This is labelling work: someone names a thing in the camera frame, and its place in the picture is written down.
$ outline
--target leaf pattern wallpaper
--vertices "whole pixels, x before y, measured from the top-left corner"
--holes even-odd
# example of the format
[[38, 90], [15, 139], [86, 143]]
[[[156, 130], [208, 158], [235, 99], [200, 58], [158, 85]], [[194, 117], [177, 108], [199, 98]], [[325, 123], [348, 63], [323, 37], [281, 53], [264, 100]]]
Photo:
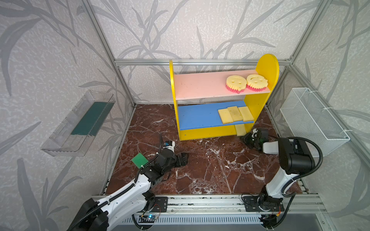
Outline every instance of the leaf pattern wallpaper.
[[[0, 0], [0, 230], [66, 230], [100, 194], [132, 106], [80, 1]], [[40, 148], [90, 89], [116, 103], [84, 157]]]
[[[115, 59], [291, 56], [318, 0], [91, 0]], [[254, 69], [175, 66], [178, 74]], [[137, 103], [171, 103], [168, 66], [120, 66]], [[184, 102], [215, 102], [200, 99]]]
[[[294, 65], [370, 150], [369, 15], [369, 0], [333, 0]], [[302, 86], [290, 74], [269, 103], [283, 135], [291, 131], [280, 107], [292, 87]], [[348, 144], [305, 182], [320, 194], [337, 230], [369, 229], [370, 171]]]

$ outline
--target marble floor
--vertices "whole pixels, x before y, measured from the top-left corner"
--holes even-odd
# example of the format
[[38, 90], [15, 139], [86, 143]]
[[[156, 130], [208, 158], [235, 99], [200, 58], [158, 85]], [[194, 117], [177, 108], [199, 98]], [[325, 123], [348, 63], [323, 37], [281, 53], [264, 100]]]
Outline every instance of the marble floor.
[[[255, 127], [277, 136], [265, 110]], [[155, 155], [159, 132], [164, 141], [176, 142], [175, 154], [189, 153], [189, 163], [173, 169], [169, 180], [152, 189], [154, 194], [258, 194], [279, 169], [277, 155], [250, 150], [237, 136], [179, 141], [173, 105], [138, 105], [106, 194], [135, 178], [138, 168], [131, 159], [136, 154]], [[289, 191], [301, 192], [297, 183]]]

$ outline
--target green sponge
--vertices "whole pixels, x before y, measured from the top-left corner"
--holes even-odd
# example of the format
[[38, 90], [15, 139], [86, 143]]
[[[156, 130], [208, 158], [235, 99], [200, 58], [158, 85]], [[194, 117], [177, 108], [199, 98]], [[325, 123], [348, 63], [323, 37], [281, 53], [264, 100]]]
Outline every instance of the green sponge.
[[144, 166], [149, 161], [141, 154], [137, 154], [134, 158], [131, 160], [138, 168], [141, 168], [141, 166]]

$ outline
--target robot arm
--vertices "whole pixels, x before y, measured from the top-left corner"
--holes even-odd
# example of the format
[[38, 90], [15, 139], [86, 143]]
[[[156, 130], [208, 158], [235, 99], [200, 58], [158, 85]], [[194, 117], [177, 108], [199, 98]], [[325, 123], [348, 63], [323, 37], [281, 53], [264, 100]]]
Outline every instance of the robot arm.
[[166, 141], [163, 150], [139, 169], [134, 180], [97, 202], [87, 200], [68, 231], [110, 231], [132, 214], [150, 211], [155, 198], [150, 188], [159, 184], [172, 168], [185, 166], [188, 162], [188, 154], [176, 156], [174, 147], [175, 142]]
[[[279, 154], [280, 168], [274, 178], [262, 188], [257, 197], [242, 197], [243, 202], [252, 208], [258, 208], [260, 211], [273, 211], [273, 208], [282, 206], [284, 197], [291, 197], [285, 210], [289, 209], [295, 193], [286, 195], [286, 191], [299, 178], [308, 176], [315, 172], [322, 163], [323, 154], [321, 149], [314, 142], [303, 137], [277, 138], [277, 141], [268, 142], [268, 129], [257, 128], [244, 137], [242, 141], [250, 148], [262, 151], [266, 154]], [[312, 150], [319, 154], [319, 161], [315, 165], [312, 157]], [[275, 228], [285, 218], [277, 221], [276, 216], [271, 215], [269, 219], [263, 221], [264, 227]]]

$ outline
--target wall-mounted plastic box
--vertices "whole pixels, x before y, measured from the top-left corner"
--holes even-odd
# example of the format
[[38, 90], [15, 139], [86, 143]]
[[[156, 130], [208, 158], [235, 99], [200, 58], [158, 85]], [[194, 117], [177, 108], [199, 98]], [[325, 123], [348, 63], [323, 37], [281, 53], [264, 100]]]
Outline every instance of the wall-mounted plastic box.
[[114, 103], [113, 94], [88, 90], [41, 150], [52, 156], [84, 156]]

